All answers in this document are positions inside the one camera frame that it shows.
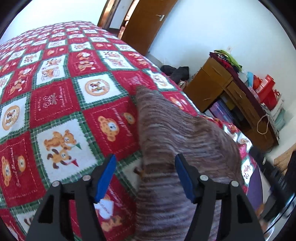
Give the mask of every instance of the door handle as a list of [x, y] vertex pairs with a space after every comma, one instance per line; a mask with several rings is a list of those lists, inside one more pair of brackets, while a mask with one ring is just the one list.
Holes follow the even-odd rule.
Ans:
[[163, 18], [165, 17], [165, 15], [156, 15], [156, 16], [158, 16], [158, 17], [160, 17], [160, 19], [159, 19], [159, 21], [161, 22], [162, 20], [163, 20]]

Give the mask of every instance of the red and white checkered blanket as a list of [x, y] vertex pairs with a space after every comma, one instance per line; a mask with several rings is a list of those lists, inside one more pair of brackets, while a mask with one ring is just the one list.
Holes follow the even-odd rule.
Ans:
[[[18, 240], [53, 181], [76, 181], [109, 153], [118, 164], [97, 215], [107, 240], [133, 235], [139, 185], [133, 169], [141, 158], [137, 85], [201, 115], [149, 60], [89, 22], [45, 26], [0, 45], [0, 217]], [[251, 142], [235, 126], [209, 119], [237, 142], [247, 191], [255, 167]], [[80, 240], [74, 202], [70, 207]]]

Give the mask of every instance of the white wall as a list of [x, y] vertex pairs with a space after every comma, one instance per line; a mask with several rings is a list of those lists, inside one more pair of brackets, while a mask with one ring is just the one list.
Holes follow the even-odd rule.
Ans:
[[279, 145], [274, 147], [268, 154], [271, 160], [283, 154], [296, 143], [296, 101], [285, 107], [285, 110], [286, 125], [280, 131]]
[[259, 77], [271, 75], [289, 106], [295, 98], [296, 50], [258, 0], [179, 0], [149, 51], [162, 63], [189, 66], [193, 75], [209, 52], [233, 47], [236, 61]]
[[33, 28], [75, 20], [98, 24], [106, 0], [33, 0], [11, 22], [0, 44]]
[[128, 12], [128, 9], [131, 5], [133, 0], [121, 0], [116, 12], [114, 14], [114, 17], [112, 19], [112, 22], [110, 24], [110, 28], [116, 28], [120, 29], [122, 21], [124, 20], [124, 17], [126, 16], [126, 13]]

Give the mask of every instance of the desk drawer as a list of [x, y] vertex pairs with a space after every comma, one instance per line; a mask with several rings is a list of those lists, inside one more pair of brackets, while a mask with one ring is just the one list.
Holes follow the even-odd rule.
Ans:
[[201, 112], [204, 112], [222, 91], [222, 88], [202, 69], [184, 89], [184, 93]]
[[232, 78], [232, 75], [213, 58], [209, 58], [202, 69], [221, 87], [230, 82]]
[[236, 102], [237, 107], [241, 110], [252, 128], [257, 128], [257, 123], [260, 117], [252, 106], [245, 93], [236, 85], [235, 82], [231, 82], [227, 87], [227, 91], [230, 93], [230, 97]]
[[250, 141], [254, 146], [258, 147], [262, 151], [267, 151], [268, 149], [274, 146], [274, 140], [272, 138], [272, 134], [269, 129], [265, 135], [261, 135], [260, 133], [258, 133], [256, 128], [248, 130], [247, 132], [244, 133], [244, 135], [250, 139]]

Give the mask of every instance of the wooden door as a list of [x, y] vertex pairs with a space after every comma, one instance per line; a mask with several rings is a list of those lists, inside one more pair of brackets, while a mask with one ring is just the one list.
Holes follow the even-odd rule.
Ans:
[[211, 77], [200, 69], [194, 79], [184, 89], [184, 93], [195, 106], [204, 112], [222, 94], [222, 88]]
[[176, 2], [177, 0], [140, 0], [121, 40], [140, 54], [146, 55], [158, 30]]
[[110, 27], [111, 21], [115, 14], [115, 11], [119, 5], [120, 0], [107, 0], [100, 16], [98, 27], [108, 29]]

